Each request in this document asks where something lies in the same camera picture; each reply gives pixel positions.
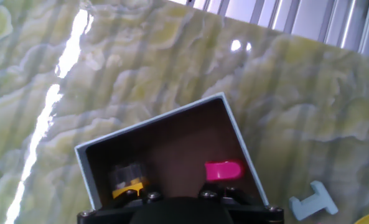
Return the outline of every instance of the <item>pink eraser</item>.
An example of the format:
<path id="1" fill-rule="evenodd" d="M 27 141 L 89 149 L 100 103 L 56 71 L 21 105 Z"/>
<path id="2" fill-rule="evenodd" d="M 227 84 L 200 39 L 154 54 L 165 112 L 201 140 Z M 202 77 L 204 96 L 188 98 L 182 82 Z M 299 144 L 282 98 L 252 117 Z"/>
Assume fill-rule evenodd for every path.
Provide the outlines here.
<path id="1" fill-rule="evenodd" d="M 240 161 L 206 162 L 207 181 L 236 180 L 244 175 Z"/>

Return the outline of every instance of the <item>yellow label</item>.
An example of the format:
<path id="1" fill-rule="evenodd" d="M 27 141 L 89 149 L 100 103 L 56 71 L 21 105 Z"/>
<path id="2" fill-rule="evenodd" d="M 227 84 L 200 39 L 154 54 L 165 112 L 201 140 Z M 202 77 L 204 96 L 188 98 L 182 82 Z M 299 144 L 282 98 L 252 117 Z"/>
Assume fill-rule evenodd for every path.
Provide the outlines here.
<path id="1" fill-rule="evenodd" d="M 122 189 L 118 189 L 118 190 L 114 190 L 112 192 L 112 197 L 116 198 L 117 196 L 119 196 L 121 193 L 127 191 L 127 190 L 137 190 L 137 194 L 139 195 L 139 191 L 143 188 L 142 183 L 138 183 L 138 184 L 134 184 L 134 185 L 130 185 L 127 187 L 124 187 Z"/>

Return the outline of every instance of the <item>marble surface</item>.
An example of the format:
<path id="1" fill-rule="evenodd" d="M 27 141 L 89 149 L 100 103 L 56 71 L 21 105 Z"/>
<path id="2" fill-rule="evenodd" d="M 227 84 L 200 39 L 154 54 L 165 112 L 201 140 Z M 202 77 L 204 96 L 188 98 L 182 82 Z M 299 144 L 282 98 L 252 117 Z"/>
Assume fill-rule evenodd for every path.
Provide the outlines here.
<path id="1" fill-rule="evenodd" d="M 369 58 L 157 0 L 0 1 L 0 223 L 76 223 L 73 147 L 225 92 L 272 205 L 369 214 Z"/>

